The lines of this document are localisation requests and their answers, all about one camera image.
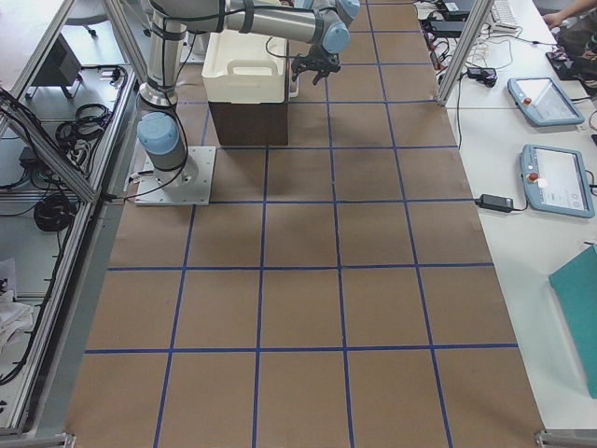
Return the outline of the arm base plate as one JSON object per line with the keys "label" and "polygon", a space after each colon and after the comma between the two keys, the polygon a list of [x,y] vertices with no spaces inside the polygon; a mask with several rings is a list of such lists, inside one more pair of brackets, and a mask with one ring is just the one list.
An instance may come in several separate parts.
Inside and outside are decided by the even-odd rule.
{"label": "arm base plate", "polygon": [[140,177],[134,203],[138,205],[208,205],[215,168],[215,147],[190,147],[187,164],[179,174],[154,169],[148,156],[143,166],[150,174]]}

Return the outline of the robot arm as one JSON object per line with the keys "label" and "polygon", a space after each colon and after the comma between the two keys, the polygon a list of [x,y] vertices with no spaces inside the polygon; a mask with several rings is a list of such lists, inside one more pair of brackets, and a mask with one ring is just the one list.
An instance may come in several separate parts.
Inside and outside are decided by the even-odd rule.
{"label": "robot arm", "polygon": [[340,71],[340,53],[350,43],[349,27],[358,16],[357,1],[297,1],[281,6],[269,1],[154,1],[146,82],[139,90],[145,105],[137,137],[163,188],[186,185],[195,177],[187,137],[176,114],[176,82],[187,33],[266,35],[307,43],[295,56],[292,77],[313,71],[316,79]]}

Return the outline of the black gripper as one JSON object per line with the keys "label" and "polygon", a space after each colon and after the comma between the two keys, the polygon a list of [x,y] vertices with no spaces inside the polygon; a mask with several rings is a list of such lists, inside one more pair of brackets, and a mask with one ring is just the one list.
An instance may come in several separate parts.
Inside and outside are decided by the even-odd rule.
{"label": "black gripper", "polygon": [[317,85],[320,80],[326,78],[326,75],[340,71],[340,55],[328,52],[321,45],[311,45],[306,56],[298,54],[293,58],[292,63],[298,76],[304,72],[302,66],[306,71],[316,72],[312,80],[313,85]]}

